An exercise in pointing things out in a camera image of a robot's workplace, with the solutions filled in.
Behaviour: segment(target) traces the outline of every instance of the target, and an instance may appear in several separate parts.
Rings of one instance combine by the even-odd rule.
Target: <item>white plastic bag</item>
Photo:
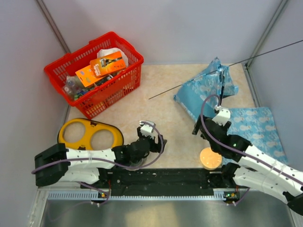
[[[111,53],[115,53],[115,52],[118,52],[120,51],[121,52],[121,55],[122,55],[122,58],[125,62],[125,65],[126,67],[128,67],[128,58],[127,56],[125,55],[125,53],[123,51],[121,51],[119,48],[111,48],[111,49],[101,49],[98,53],[97,53],[97,58],[101,58],[103,56],[106,56],[106,55],[109,55]]]

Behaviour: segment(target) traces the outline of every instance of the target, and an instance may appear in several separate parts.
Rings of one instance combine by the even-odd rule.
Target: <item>blue patterned cloth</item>
[[[224,70],[225,81],[220,78],[222,70]],[[229,68],[222,66],[220,60],[215,58],[205,70],[182,85],[177,94],[174,95],[174,100],[180,103],[196,122],[206,97],[211,94],[220,95],[223,85],[225,86],[224,96],[237,94],[238,87],[234,86],[232,82]],[[204,115],[214,117],[216,104],[216,98],[211,98],[210,102],[205,105]],[[268,107],[232,108],[230,112],[232,125],[227,132],[228,134],[242,136],[267,155],[288,164],[273,115]],[[232,162],[232,160],[223,159],[223,164],[228,162]]]

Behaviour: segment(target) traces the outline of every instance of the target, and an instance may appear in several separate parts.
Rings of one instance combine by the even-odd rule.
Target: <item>orange lid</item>
[[[204,148],[200,153],[200,160],[205,169],[215,170],[222,163],[222,156],[212,151],[211,148]]]

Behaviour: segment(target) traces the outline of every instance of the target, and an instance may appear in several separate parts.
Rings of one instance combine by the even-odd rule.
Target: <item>white wall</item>
[[[292,0],[262,52],[303,39],[303,1]],[[273,112],[279,137],[291,165],[303,171],[303,43],[256,58],[251,74],[264,106]]]
[[[56,142],[67,107],[43,68],[64,53],[34,0],[2,1],[0,30],[0,226],[21,227],[34,156]]]
[[[71,51],[115,31],[147,64],[250,57],[280,0],[44,0]]]

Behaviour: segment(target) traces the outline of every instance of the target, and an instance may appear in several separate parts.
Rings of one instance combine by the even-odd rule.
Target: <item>red plastic basket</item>
[[[129,63],[127,69],[76,101],[71,101],[62,91],[66,76],[74,76],[76,71],[88,66],[91,60],[97,58],[99,50],[113,47],[120,48],[127,55]],[[57,92],[71,106],[77,107],[88,119],[91,119],[139,87],[143,61],[143,57],[125,39],[114,32],[109,32],[90,41],[88,45],[74,53],[68,53],[47,65],[44,71]]]

